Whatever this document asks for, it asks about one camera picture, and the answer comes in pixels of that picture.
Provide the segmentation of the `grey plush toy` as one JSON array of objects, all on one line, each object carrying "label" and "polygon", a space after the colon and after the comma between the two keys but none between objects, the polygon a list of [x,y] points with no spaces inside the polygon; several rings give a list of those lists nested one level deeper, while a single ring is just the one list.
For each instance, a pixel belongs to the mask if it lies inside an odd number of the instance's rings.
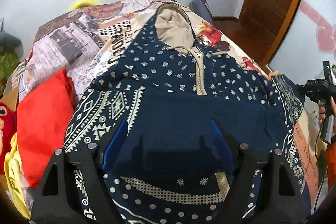
[{"label": "grey plush toy", "polygon": [[21,41],[15,36],[12,36],[11,34],[8,34],[7,32],[4,32],[4,31],[0,32],[0,46],[1,47],[13,49],[20,45],[21,45]]}]

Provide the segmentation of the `yellow garment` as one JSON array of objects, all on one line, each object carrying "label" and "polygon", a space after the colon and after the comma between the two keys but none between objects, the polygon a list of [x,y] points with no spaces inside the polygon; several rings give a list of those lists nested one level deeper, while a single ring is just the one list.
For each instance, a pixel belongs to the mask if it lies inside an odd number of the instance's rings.
[{"label": "yellow garment", "polygon": [[25,197],[23,194],[21,186],[21,156],[18,150],[18,139],[17,133],[13,135],[10,141],[10,151],[5,155],[4,171],[7,187],[9,189],[11,200],[15,208],[21,213],[26,219],[30,219],[31,213],[25,202]]}]

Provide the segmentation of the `yellow plush on bed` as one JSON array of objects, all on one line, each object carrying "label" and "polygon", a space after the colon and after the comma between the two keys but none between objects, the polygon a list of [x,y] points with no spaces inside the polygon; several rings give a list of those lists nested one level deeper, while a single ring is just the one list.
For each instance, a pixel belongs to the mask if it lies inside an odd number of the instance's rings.
[{"label": "yellow plush on bed", "polygon": [[100,5],[98,1],[95,0],[76,0],[71,6],[71,11],[76,10],[76,9],[81,9],[83,7],[93,7]]}]

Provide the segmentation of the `folded red garment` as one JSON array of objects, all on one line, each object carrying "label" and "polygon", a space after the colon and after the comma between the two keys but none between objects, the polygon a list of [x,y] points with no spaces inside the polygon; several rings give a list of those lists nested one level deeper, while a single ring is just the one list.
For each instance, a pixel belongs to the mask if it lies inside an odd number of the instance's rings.
[{"label": "folded red garment", "polygon": [[18,104],[18,150],[30,188],[38,186],[52,154],[62,147],[74,106],[74,86],[64,68]]}]

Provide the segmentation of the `red plush toy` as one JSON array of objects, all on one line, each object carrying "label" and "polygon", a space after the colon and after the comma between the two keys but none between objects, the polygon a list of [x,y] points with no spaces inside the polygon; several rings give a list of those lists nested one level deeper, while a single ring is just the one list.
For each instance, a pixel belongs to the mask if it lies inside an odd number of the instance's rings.
[{"label": "red plush toy", "polygon": [[11,138],[17,131],[17,112],[11,111],[3,102],[1,102],[1,175],[5,174],[4,162],[5,155],[11,149]]}]

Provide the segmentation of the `green plush toy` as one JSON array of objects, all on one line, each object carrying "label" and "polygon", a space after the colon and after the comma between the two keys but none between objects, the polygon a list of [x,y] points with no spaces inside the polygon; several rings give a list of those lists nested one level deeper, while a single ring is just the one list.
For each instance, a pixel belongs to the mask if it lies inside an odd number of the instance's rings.
[{"label": "green plush toy", "polygon": [[14,51],[2,51],[0,57],[0,93],[1,96],[5,90],[7,81],[18,66],[19,59]]}]

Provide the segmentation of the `newspaper print bed sheet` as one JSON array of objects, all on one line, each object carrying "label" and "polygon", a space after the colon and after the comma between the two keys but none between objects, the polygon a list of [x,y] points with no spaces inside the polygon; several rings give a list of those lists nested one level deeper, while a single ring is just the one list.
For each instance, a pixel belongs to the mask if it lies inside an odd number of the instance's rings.
[{"label": "newspaper print bed sheet", "polygon": [[[82,97],[91,81],[116,64],[118,58],[140,32],[155,10],[175,0],[124,0],[106,5],[83,7],[67,12],[39,27],[25,70],[18,79],[19,102],[54,73],[65,68],[71,77],[75,98]],[[256,71],[275,80],[279,73],[267,74],[237,44],[202,17],[181,5],[189,16],[197,43],[215,46],[233,57],[240,68]],[[318,192],[317,160],[313,155],[316,129],[309,128],[309,116],[301,110],[298,122],[289,133],[289,164],[298,178],[301,193],[308,190],[311,204]]]}]

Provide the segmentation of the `navy patterned hoodie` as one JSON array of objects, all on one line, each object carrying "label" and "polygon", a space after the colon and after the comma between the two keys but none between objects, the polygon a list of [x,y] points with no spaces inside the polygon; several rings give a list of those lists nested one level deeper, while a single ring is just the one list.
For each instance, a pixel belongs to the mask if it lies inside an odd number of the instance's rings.
[{"label": "navy patterned hoodie", "polygon": [[120,120],[127,136],[103,175],[126,223],[220,223],[240,143],[281,150],[306,214],[311,195],[294,125],[304,97],[284,75],[242,68],[202,44],[178,5],[159,7],[81,97],[66,152],[101,140]]}]

